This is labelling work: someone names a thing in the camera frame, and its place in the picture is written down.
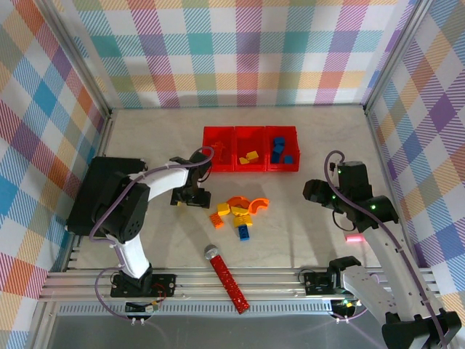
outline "white tabletop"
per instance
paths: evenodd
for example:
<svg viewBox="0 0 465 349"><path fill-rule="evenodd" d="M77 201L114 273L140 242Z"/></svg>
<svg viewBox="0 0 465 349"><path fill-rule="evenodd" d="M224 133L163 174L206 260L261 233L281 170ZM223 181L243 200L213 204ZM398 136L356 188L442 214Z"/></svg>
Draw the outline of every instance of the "white tabletop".
<svg viewBox="0 0 465 349"><path fill-rule="evenodd" d="M366 243L348 244L334 226L331 210L306 201L310 179L324 179L323 161L333 149L347 161L363 161L373 194L389 196L368 124L361 107L196 108L119 111L107 155L144 159L149 168L173 156L189 158L202 144L207 125L294 125L301 151L295 173L213 173L204 183L211 208L170 206L171 192L149 203L141 239L153 267L204 267L208 244L216 244L230 267L327 266L336 257L353 255L366 266L379 265ZM270 207L253 216L250 240L239 241L233 216L215 229L209 215L232 196L266 197ZM340 225L352 225L337 215ZM84 239L76 263L80 268L116 264L114 251Z"/></svg>

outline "blue cube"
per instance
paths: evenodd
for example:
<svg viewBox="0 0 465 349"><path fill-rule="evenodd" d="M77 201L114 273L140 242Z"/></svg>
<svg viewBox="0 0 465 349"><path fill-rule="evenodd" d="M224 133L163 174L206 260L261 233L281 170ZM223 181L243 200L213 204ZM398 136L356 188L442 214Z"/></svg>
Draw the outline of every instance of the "blue cube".
<svg viewBox="0 0 465 349"><path fill-rule="evenodd" d="M284 145L278 144L275 145L275 148L273 149L274 153L282 154L284 151Z"/></svg>
<svg viewBox="0 0 465 349"><path fill-rule="evenodd" d="M292 155L285 155L284 156L284 164L293 164L294 163L294 158Z"/></svg>
<svg viewBox="0 0 465 349"><path fill-rule="evenodd" d="M274 151L271 154L271 163L272 164L279 164L279 159L281 157L281 154L275 153Z"/></svg>
<svg viewBox="0 0 465 349"><path fill-rule="evenodd" d="M250 239L250 235L248 234L247 225L239 225L238 229L239 229L239 239L241 241L247 241L247 240Z"/></svg>
<svg viewBox="0 0 465 349"><path fill-rule="evenodd" d="M284 146L284 137L275 137L275 139L273 140L273 144L281 144L282 146Z"/></svg>

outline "checkered fabric backdrop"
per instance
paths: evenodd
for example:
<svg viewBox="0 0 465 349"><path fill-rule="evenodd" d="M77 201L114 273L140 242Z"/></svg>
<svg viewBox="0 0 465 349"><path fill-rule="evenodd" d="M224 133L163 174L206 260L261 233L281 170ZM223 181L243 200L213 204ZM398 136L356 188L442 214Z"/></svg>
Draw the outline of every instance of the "checkered fabric backdrop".
<svg viewBox="0 0 465 349"><path fill-rule="evenodd" d="M414 2L54 0L117 108L360 103Z"/></svg>
<svg viewBox="0 0 465 349"><path fill-rule="evenodd" d="M408 231L465 324L465 0L436 0L372 116Z"/></svg>
<svg viewBox="0 0 465 349"><path fill-rule="evenodd" d="M0 348L13 349L62 257L103 117L32 0L0 9Z"/></svg>

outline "red container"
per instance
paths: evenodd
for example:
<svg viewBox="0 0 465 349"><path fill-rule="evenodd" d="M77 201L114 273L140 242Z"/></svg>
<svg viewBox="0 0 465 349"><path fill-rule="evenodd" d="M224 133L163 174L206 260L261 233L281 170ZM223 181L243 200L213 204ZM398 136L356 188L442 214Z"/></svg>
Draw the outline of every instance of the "red container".
<svg viewBox="0 0 465 349"><path fill-rule="evenodd" d="M236 153L234 126L205 126L203 128L203 146L215 149L211 169L213 172L234 172Z"/></svg>
<svg viewBox="0 0 465 349"><path fill-rule="evenodd" d="M271 153L275 145L275 137L284 137L284 151L280 157L279 164L271 163ZM298 172L300 164L300 150L297 142L297 130L295 126L267 126L266 127L267 147L270 149L270 155L267 159L267 171L278 172ZM284 164L284 156L291 155L294 162Z"/></svg>
<svg viewBox="0 0 465 349"><path fill-rule="evenodd" d="M269 154L266 140L265 127L263 126L236 126L235 141L236 141L236 157L234 170L236 172L265 172L267 170L267 162ZM259 154L258 162L253 164L242 165L239 158L245 158L247 153L256 151Z"/></svg>

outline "red glitter wand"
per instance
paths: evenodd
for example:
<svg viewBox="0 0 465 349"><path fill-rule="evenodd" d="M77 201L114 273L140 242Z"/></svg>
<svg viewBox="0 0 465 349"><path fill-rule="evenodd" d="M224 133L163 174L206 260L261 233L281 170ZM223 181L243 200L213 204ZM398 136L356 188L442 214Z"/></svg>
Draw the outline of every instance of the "red glitter wand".
<svg viewBox="0 0 465 349"><path fill-rule="evenodd" d="M211 266L217 272L218 278L225 287L235 308L238 310L239 314L242 314L250 307L250 305L247 303L247 300L242 291L239 289L238 284L235 282L229 269L225 265L224 260L219 255L218 248L215 245L208 245L205 248L205 258L210 261Z"/></svg>

